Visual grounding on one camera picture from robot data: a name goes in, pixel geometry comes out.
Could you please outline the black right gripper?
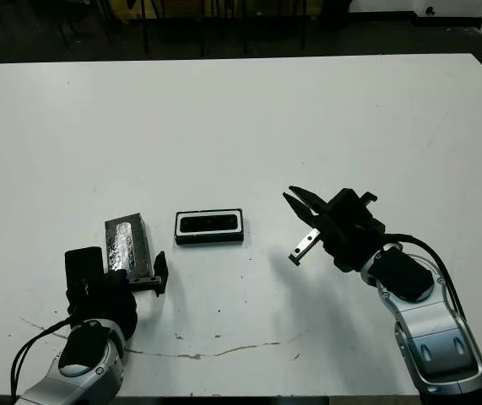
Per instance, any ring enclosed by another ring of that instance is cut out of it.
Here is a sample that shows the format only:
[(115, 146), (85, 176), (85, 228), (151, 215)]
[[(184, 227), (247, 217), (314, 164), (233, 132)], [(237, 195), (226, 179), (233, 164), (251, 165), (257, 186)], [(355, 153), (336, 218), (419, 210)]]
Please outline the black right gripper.
[(318, 241), (344, 273), (359, 272), (382, 248), (385, 225), (369, 210), (322, 213), (327, 203), (317, 194), (299, 186), (289, 186), (289, 190), (295, 196), (284, 192), (286, 202), (300, 220), (313, 228), (289, 255), (296, 266)]

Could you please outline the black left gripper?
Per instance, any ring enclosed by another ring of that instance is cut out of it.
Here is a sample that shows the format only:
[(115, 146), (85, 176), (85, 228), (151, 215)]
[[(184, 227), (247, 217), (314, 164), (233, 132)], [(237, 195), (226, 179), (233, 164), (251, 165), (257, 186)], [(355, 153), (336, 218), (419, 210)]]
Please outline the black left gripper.
[(165, 252), (154, 260), (154, 277), (133, 286), (124, 270), (113, 273), (67, 271), (67, 298), (70, 327), (92, 319), (115, 322), (125, 340), (131, 338), (138, 322), (134, 291), (153, 290), (157, 297), (165, 293), (169, 277)]

